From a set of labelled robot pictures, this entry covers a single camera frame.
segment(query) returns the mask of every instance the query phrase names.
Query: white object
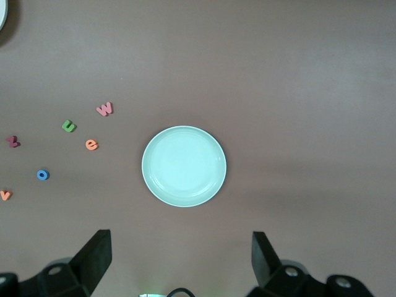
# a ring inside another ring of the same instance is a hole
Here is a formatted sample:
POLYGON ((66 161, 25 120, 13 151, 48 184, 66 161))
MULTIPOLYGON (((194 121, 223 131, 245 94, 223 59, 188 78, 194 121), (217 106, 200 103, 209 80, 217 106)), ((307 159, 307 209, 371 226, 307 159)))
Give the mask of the white object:
POLYGON ((226 160, 220 144, 208 132, 176 126, 160 132, 147 145, 142 173, 157 198, 173 206, 192 207, 220 190, 226 160))
POLYGON ((8 1, 0 0, 0 30, 2 29, 4 23, 6 22, 7 11, 8 11, 8 1))

